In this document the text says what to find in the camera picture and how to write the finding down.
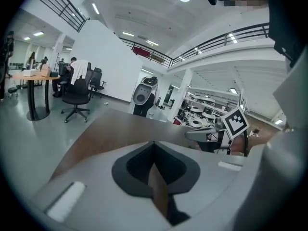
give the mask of office chair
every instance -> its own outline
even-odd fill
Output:
[[[87,104],[89,102],[89,82],[92,78],[92,71],[87,70],[87,75],[85,79],[80,77],[75,81],[74,85],[69,84],[66,93],[62,96],[62,101],[68,104],[73,104],[73,108],[63,109],[61,114],[65,111],[72,110],[71,113],[65,118],[64,123],[67,123],[68,118],[71,117],[74,113],[80,114],[85,118],[85,122],[87,122],[87,117],[81,111],[87,111],[90,114],[89,109],[78,108],[78,105]]]
[[[92,80],[90,82],[92,98],[94,97],[94,93],[98,92],[98,90],[104,90],[105,89],[105,87],[103,87],[103,85],[107,82],[103,81],[103,84],[100,86],[101,77],[102,77],[102,70],[100,68],[97,68],[97,67],[94,68]]]

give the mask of chair base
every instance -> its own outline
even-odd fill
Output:
[[[73,108],[68,108],[68,109],[63,109],[61,111],[61,114],[63,114],[66,111],[72,110],[71,113],[65,118],[64,123],[68,122],[68,118],[70,118],[73,114],[78,113],[79,115],[81,115],[83,118],[85,118],[85,122],[88,121],[87,117],[81,112],[81,111],[87,111],[88,114],[90,114],[90,110],[89,109],[82,109],[82,108],[78,108],[78,105],[74,105]]]

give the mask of white jacket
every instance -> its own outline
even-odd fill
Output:
[[[74,85],[75,81],[82,76],[83,79],[86,78],[87,75],[87,68],[88,68],[88,61],[86,60],[77,60],[71,63],[72,68],[74,69],[74,73],[71,79],[71,84]]]

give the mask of black metal railing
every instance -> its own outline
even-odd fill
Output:
[[[185,61],[191,57],[202,54],[203,52],[213,50],[222,46],[240,43],[248,40],[267,38],[269,34],[269,23],[247,26],[229,33],[219,35],[202,44],[199,44],[185,53],[173,59],[172,66]]]
[[[81,30],[87,21],[78,9],[74,7],[70,0],[40,0],[47,5],[57,15],[70,24],[77,32]]]
[[[136,55],[141,55],[150,61],[157,62],[167,68],[172,66],[172,61],[173,59],[171,57],[168,57],[167,55],[153,50],[150,47],[147,47],[143,44],[136,43],[134,41],[120,38],[130,49],[136,54]]]

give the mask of column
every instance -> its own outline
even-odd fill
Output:
[[[178,89],[178,91],[177,91],[177,93],[174,97],[174,103],[173,103],[172,109],[171,109],[171,111],[168,115],[168,120],[172,123],[174,121],[174,117],[177,115],[177,113],[179,111],[179,108],[180,108],[180,106],[183,102],[183,99],[184,99],[185,94],[187,92],[187,88],[190,85],[192,78],[193,78],[192,70],[186,69],[184,78],[183,78],[181,86],[180,86],[180,89]]]
[[[35,59],[37,62],[41,61],[41,59],[38,59],[39,50],[40,50],[40,45],[38,46],[37,51],[35,52]]]
[[[32,43],[28,45],[26,55],[25,55],[25,60],[24,60],[24,67],[26,67],[27,61],[30,57],[31,48],[32,48]]]
[[[63,41],[65,39],[66,34],[62,33],[60,34],[60,36],[57,39],[57,42],[54,46],[51,58],[49,60],[49,67],[51,67],[52,71],[55,69],[56,63],[57,63],[57,57],[58,54],[62,52],[62,48],[63,48]]]

